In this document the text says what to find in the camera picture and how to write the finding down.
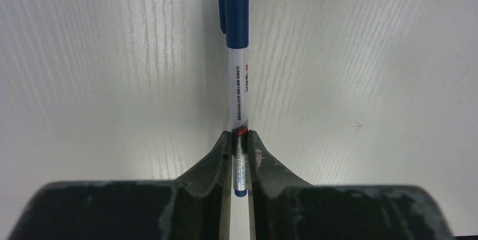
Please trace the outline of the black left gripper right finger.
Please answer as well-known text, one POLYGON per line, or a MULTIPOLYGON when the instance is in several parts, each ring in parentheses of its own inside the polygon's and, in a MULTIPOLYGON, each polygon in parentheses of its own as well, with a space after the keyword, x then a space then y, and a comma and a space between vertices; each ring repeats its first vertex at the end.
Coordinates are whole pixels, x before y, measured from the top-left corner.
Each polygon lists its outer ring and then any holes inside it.
POLYGON ((247 137, 252 239, 453 239, 435 200, 413 185, 303 180, 247 137))

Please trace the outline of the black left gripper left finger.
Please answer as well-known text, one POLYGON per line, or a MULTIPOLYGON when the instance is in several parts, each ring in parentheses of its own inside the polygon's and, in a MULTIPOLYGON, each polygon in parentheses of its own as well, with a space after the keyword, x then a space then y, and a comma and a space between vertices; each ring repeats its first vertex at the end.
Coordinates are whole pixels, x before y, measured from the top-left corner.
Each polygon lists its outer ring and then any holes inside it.
POLYGON ((9 239, 228 239, 232 136, 174 180, 58 181, 29 200, 9 239))

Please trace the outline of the white whiteboard marker pen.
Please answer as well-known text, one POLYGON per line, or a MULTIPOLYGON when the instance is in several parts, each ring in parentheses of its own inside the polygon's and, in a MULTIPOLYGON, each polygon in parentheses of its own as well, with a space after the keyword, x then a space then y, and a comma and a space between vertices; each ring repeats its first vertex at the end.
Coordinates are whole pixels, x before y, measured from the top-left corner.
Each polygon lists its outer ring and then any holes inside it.
POLYGON ((232 187, 237 197, 247 195, 247 134, 249 121, 247 51, 228 49, 228 106, 232 134, 232 187))

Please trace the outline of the blue marker cap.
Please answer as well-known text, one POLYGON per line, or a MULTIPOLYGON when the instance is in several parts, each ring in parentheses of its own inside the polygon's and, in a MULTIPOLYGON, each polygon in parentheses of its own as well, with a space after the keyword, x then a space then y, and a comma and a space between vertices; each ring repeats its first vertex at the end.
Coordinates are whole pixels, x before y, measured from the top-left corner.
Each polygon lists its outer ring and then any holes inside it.
POLYGON ((249 45, 249 0, 218 0, 220 30, 226 45, 243 49, 249 45))

